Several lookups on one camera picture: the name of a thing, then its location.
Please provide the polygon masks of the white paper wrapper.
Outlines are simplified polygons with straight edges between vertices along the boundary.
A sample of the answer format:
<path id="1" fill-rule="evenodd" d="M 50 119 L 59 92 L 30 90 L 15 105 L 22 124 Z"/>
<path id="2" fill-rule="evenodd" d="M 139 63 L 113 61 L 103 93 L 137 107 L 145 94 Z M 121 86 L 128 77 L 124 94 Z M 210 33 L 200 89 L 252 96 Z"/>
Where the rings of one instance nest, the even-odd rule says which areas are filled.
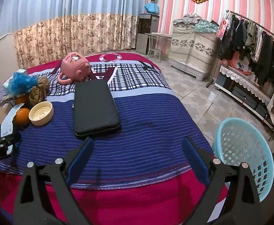
<path id="1" fill-rule="evenodd" d="M 11 137 L 13 134 L 13 120 L 16 116 L 16 113 L 23 105 L 24 103 L 20 103 L 12 107 L 10 103 L 5 102 L 0 106 L 0 110 L 3 110 L 5 113 L 5 117 L 1 123 L 0 133 L 1 139 L 5 141 L 5 145 L 7 147 L 7 155 L 12 154 L 13 152 L 13 144 L 8 143 L 8 137 Z"/>

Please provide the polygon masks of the whole orange fruit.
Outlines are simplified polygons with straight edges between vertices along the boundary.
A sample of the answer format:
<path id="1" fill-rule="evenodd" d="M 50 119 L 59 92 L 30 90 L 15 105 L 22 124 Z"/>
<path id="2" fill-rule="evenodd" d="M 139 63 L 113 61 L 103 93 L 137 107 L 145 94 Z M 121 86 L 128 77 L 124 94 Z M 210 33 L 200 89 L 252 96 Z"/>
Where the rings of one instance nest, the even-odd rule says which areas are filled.
<path id="1" fill-rule="evenodd" d="M 14 117 L 14 124 L 21 127 L 29 125 L 31 123 L 29 113 L 30 110 L 28 108 L 19 109 Z"/>

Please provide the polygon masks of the cream round bowl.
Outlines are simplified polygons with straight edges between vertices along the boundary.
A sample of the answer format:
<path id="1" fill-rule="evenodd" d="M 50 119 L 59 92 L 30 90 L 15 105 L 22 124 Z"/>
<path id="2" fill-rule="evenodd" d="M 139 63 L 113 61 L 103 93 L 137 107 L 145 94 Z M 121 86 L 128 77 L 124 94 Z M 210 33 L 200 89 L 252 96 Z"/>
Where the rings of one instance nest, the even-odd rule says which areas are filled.
<path id="1" fill-rule="evenodd" d="M 29 112 L 29 119 L 35 126 L 47 124 L 54 115 L 54 108 L 51 102 L 44 101 L 35 105 Z"/>

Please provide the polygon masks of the blue plastic bag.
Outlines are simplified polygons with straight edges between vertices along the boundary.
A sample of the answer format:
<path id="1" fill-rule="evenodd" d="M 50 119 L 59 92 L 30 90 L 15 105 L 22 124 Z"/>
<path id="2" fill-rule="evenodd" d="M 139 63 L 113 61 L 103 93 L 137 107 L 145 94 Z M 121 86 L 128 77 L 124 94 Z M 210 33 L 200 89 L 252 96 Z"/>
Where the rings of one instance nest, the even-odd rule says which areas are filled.
<path id="1" fill-rule="evenodd" d="M 18 82 L 10 82 L 9 94 L 10 95 L 22 95 L 31 91 L 31 89 L 37 85 L 38 78 L 36 76 L 26 76 L 25 79 Z"/>

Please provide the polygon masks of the teal tissue box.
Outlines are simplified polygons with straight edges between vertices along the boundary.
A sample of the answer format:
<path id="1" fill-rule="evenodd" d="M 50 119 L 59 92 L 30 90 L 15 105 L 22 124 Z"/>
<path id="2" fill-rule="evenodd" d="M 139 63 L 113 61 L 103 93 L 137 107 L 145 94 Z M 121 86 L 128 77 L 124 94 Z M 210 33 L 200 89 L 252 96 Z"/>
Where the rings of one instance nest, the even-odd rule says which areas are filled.
<path id="1" fill-rule="evenodd" d="M 9 93 L 9 85 L 12 84 L 12 82 L 18 82 L 20 80 L 25 79 L 25 77 L 28 76 L 27 70 L 25 69 L 18 69 L 16 72 L 14 72 L 6 81 L 2 84 L 2 87 L 4 91 L 8 94 Z"/>

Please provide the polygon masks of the light blue laundry basket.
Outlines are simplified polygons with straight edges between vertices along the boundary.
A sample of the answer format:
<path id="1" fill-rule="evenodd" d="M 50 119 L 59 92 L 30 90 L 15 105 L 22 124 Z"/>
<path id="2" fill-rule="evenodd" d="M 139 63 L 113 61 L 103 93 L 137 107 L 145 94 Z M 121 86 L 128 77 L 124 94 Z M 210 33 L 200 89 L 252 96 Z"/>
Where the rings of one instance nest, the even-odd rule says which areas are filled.
<path id="1" fill-rule="evenodd" d="M 252 171 L 260 201 L 269 194 L 274 182 L 274 159 L 261 132 L 241 118 L 226 118 L 217 128 L 214 154 L 227 165 L 246 162 Z"/>

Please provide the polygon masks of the white side cabinet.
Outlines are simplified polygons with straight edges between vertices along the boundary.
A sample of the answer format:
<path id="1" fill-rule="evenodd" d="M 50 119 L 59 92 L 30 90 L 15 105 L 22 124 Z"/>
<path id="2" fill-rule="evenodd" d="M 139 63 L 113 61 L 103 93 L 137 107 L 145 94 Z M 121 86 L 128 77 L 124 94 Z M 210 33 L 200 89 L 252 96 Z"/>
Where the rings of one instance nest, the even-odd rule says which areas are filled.
<path id="1" fill-rule="evenodd" d="M 19 69 L 13 33 L 0 37 L 0 87 Z"/>

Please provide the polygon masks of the black flat case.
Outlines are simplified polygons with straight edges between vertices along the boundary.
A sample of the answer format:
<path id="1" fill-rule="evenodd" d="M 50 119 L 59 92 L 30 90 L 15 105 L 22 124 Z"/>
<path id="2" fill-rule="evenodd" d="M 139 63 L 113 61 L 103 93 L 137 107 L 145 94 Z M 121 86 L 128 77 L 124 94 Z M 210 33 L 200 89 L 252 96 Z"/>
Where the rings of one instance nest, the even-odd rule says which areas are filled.
<path id="1" fill-rule="evenodd" d="M 106 80 L 95 79 L 76 85 L 73 127 L 78 138 L 104 136 L 121 127 L 120 115 Z"/>

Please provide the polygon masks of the low tv cabinet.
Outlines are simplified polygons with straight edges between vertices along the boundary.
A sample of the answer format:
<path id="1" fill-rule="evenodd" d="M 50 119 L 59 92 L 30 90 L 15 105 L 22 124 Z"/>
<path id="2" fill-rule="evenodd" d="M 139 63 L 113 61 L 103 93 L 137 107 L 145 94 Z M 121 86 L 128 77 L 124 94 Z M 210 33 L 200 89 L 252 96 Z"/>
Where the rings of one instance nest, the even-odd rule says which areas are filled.
<path id="1" fill-rule="evenodd" d="M 270 98 L 243 74 L 221 65 L 214 86 L 234 98 L 268 127 L 274 127 L 267 109 Z"/>

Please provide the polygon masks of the striped blue red bedspread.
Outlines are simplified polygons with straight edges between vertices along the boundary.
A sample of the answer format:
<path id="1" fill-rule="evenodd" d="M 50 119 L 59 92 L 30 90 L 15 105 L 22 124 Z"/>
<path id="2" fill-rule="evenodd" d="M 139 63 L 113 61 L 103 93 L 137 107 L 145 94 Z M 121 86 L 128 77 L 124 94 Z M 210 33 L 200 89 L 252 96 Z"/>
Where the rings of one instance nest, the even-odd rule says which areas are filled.
<path id="1" fill-rule="evenodd" d="M 121 127 L 94 137 L 93 154 L 71 187 L 78 205 L 92 224 L 181 224 L 205 191 L 182 141 L 189 136 L 213 154 L 209 142 L 153 62 L 133 53 L 89 60 L 94 72 L 116 70 L 110 91 Z M 0 161 L 0 214 L 7 219 L 27 163 L 51 164 L 81 144 L 73 127 L 75 85 L 59 84 L 55 66 L 53 61 L 28 69 L 48 77 L 54 116 L 42 127 L 21 130 L 11 157 Z"/>

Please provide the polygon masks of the blue and floral curtain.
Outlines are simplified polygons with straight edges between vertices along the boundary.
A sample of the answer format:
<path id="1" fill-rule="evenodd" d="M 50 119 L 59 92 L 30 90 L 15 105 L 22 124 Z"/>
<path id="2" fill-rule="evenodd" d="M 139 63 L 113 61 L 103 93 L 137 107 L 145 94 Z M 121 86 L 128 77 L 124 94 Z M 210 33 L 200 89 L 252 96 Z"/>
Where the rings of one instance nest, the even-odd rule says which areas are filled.
<path id="1" fill-rule="evenodd" d="M 13 34 L 20 67 L 132 49 L 146 0 L 0 0 L 0 37 Z"/>

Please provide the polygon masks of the patterned cloth covered cabinet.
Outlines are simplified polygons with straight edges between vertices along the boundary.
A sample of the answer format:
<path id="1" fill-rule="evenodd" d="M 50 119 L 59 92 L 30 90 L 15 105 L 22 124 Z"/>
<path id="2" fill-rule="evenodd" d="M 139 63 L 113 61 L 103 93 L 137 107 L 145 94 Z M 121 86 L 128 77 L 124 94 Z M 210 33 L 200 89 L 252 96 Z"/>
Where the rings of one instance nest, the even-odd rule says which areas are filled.
<path id="1" fill-rule="evenodd" d="M 217 48 L 215 33 L 197 32 L 192 27 L 174 27 L 168 65 L 203 81 L 216 63 Z"/>

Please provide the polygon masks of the clothes rack with garments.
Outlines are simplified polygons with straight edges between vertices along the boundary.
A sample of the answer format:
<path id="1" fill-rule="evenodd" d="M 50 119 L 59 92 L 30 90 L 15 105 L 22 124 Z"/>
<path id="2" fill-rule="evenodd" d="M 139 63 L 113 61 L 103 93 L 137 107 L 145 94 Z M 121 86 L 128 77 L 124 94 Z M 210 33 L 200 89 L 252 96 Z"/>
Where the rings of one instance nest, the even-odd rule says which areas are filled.
<path id="1" fill-rule="evenodd" d="M 274 34 L 262 25 L 243 15 L 227 10 L 216 33 L 216 39 L 219 41 L 218 59 L 232 59 L 233 52 L 237 50 L 244 51 L 251 60 L 256 62 L 262 48 L 261 33 L 263 32 L 272 36 L 274 40 Z"/>

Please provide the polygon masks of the pile of folded clothes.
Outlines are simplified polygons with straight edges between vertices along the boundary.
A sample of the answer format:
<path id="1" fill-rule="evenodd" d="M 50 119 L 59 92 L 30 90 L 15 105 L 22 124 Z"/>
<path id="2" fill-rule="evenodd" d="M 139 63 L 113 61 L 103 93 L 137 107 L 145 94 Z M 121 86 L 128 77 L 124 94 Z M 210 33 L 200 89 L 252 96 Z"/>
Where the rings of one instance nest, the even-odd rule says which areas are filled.
<path id="1" fill-rule="evenodd" d="M 199 33 L 216 33 L 219 29 L 217 22 L 209 22 L 195 13 L 185 14 L 182 18 L 175 19 L 174 27 L 190 28 Z"/>

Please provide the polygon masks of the grey water dispenser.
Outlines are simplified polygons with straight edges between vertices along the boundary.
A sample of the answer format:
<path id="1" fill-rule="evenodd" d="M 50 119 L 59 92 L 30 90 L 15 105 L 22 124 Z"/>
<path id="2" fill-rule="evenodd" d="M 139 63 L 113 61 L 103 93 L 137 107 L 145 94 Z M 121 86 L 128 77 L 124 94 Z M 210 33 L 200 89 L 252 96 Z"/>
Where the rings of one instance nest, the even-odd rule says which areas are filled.
<path id="1" fill-rule="evenodd" d="M 159 26 L 159 16 L 154 14 L 140 14 L 136 39 L 136 52 L 147 54 L 149 51 L 149 34 L 156 33 Z"/>

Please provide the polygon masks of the blue cloth covered bottle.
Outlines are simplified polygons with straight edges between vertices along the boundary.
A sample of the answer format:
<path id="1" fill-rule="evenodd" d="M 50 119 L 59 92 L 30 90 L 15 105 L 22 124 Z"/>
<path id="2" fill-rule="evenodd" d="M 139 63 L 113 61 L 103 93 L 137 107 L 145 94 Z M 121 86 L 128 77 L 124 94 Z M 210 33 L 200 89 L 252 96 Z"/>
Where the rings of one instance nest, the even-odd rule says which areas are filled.
<path id="1" fill-rule="evenodd" d="M 145 11 L 149 14 L 159 15 L 159 7 L 156 3 L 149 2 L 144 5 Z"/>

